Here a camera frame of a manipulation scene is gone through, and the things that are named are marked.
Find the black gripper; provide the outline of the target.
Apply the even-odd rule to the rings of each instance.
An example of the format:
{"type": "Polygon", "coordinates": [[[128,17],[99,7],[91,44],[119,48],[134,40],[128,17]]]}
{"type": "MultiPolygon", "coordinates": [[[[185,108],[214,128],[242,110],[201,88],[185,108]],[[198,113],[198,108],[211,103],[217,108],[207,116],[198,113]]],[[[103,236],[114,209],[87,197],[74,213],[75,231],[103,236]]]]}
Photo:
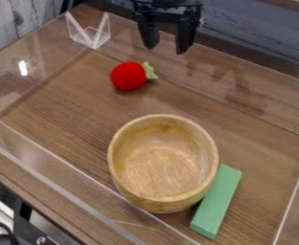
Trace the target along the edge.
{"type": "Polygon", "coordinates": [[[132,0],[132,7],[145,46],[153,50],[161,42],[158,23],[178,24],[177,54],[185,54],[195,42],[203,2],[201,0],[132,0]]]}

